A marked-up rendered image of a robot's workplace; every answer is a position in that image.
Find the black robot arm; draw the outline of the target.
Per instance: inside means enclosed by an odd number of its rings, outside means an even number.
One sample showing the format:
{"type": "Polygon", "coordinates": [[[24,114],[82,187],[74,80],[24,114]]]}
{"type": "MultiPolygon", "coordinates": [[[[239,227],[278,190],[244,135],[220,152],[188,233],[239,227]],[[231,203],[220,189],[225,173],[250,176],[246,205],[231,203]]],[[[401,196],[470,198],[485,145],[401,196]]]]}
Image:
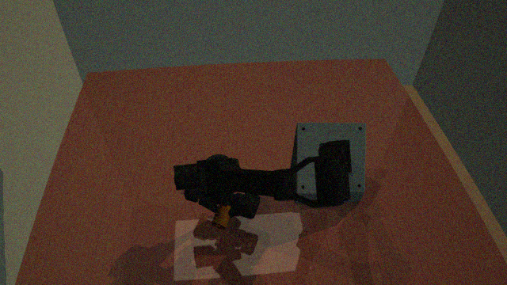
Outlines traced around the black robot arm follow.
{"type": "Polygon", "coordinates": [[[336,207],[350,200],[349,173],[352,172],[349,140],[320,143],[318,157],[309,157],[291,169],[274,171],[241,169],[238,159],[222,158],[175,165],[176,190],[200,188],[200,194],[224,199],[243,192],[274,197],[275,201],[298,200],[309,207],[336,207]],[[321,146],[322,144],[322,146],[321,146]],[[314,162],[317,199],[295,193],[294,174],[314,162]]]}

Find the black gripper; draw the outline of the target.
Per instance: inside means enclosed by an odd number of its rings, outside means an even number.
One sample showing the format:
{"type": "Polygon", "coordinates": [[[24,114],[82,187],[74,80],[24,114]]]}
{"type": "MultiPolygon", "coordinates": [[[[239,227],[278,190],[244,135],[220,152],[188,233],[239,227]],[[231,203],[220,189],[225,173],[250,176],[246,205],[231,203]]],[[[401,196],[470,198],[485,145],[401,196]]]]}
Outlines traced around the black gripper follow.
{"type": "Polygon", "coordinates": [[[189,201],[198,202],[200,199],[199,205],[206,207],[214,213],[217,209],[217,204],[223,206],[230,205],[231,208],[228,212],[230,218],[241,215],[242,217],[253,219],[261,202],[260,196],[249,193],[245,193],[245,195],[241,193],[231,193],[224,199],[216,199],[201,195],[200,188],[189,188],[185,190],[184,194],[185,199],[189,201]]]}

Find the orange knob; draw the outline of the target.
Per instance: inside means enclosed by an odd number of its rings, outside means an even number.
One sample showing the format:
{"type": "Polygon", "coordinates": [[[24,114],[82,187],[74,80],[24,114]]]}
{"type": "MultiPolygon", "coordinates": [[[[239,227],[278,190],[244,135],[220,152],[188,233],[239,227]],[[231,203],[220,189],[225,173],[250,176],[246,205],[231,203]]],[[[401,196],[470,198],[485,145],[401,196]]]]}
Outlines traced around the orange knob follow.
{"type": "Polygon", "coordinates": [[[219,229],[225,230],[230,218],[228,214],[230,208],[230,205],[223,206],[219,204],[215,211],[215,217],[213,218],[212,225],[219,229]]]}

